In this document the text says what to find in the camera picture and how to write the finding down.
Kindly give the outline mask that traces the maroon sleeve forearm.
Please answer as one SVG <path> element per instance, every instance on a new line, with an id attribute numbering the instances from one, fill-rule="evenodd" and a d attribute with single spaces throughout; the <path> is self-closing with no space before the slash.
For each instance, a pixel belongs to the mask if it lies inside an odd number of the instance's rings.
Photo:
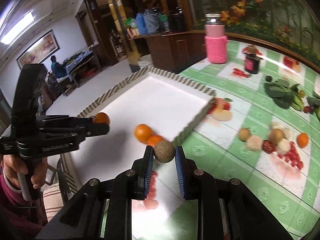
<path id="1" fill-rule="evenodd" d="M 48 223 L 43 205 L 38 201 L 25 201 L 21 190 L 12 187 L 3 171 L 1 171 L 1 214 L 20 239 L 34 239 Z"/>

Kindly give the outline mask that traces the left hand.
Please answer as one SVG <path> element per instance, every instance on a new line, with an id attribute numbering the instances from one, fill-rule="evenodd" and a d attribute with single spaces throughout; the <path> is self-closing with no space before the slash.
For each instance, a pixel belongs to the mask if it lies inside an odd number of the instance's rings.
<path id="1" fill-rule="evenodd" d="M 13 188 L 20 190 L 20 182 L 18 180 L 18 173 L 23 175 L 28 174 L 28 169 L 25 163 L 15 155 L 4 155 L 2 160 L 4 174 Z M 34 175 L 31 178 L 33 188 L 40 189 L 46 181 L 48 162 L 47 157 L 42 158 L 34 170 Z"/>

